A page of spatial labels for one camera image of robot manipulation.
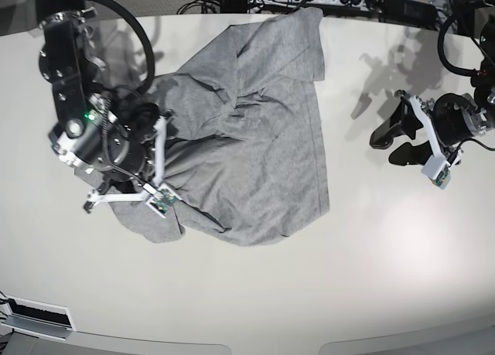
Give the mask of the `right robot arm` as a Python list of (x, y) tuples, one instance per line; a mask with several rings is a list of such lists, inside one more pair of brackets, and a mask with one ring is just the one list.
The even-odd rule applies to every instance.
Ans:
[[(155, 55), (142, 25), (114, 0), (32, 0), (44, 35), (39, 71), (52, 87), (57, 122), (49, 133), (64, 164), (103, 176), (103, 191), (135, 182), (151, 187), (150, 141), (161, 118), (145, 98), (155, 78)], [(111, 86), (107, 64), (97, 55), (87, 2), (119, 15), (134, 31), (145, 55), (145, 78), (137, 86)]]

